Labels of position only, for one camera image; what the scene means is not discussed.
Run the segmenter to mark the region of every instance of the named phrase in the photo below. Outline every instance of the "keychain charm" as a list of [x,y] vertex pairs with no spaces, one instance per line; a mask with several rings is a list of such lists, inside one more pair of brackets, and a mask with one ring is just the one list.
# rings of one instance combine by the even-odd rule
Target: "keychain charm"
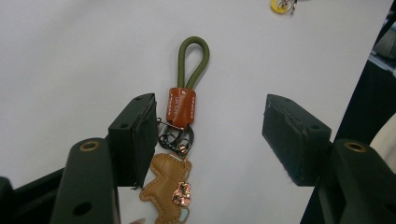
[[[201,47],[204,57],[191,74],[184,86],[185,55],[187,47],[197,44]],[[187,177],[191,170],[191,162],[187,160],[194,141],[191,124],[194,122],[196,93],[193,86],[209,62],[209,46],[197,36],[187,38],[178,51],[177,87],[169,91],[166,120],[157,119],[158,127],[163,123],[166,127],[159,136],[161,147],[172,150],[170,154],[157,154],[153,157],[150,169],[156,175],[140,193],[140,200],[151,201],[158,210],[156,224],[185,223],[190,210],[191,184]]]
[[293,14],[297,0],[271,0],[271,9],[278,14]]
[[175,154],[157,154],[150,170],[156,175],[140,192],[140,200],[151,201],[158,210],[156,224],[184,223],[190,210],[190,187],[184,188],[191,169],[191,162],[181,160]]

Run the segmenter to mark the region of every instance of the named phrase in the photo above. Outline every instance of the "tan leather charm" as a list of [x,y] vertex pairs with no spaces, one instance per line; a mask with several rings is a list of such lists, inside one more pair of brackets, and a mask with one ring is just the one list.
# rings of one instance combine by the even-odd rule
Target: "tan leather charm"
[[180,159],[175,154],[161,153],[153,157],[150,169],[156,177],[140,192],[140,200],[151,201],[157,208],[159,215],[155,220],[156,224],[184,223],[190,210],[181,206],[182,204],[174,203],[174,199],[179,199],[181,203],[190,200],[190,188],[182,190],[183,192],[188,191],[188,199],[175,197],[175,194],[180,196],[177,189],[180,183],[185,183],[191,169],[191,162]]
[[196,93],[191,89],[172,88],[169,91],[166,120],[187,130],[187,125],[194,122]]

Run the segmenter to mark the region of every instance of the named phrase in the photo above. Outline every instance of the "olive green strap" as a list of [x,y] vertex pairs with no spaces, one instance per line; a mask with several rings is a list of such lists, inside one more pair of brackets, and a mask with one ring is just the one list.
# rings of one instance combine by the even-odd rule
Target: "olive green strap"
[[[195,71],[192,73],[189,81],[187,82],[186,87],[184,87],[184,76],[185,76],[185,56],[186,56],[186,50],[187,47],[191,44],[197,44],[201,47],[204,57],[202,58],[200,64],[197,66]],[[209,46],[206,44],[206,42],[198,37],[198,36],[192,36],[187,38],[185,41],[180,46],[180,49],[178,51],[178,70],[177,70],[177,86],[179,88],[187,88],[187,89],[192,89],[195,85],[196,80],[198,77],[201,75],[201,73],[204,71],[207,63],[209,62]]]

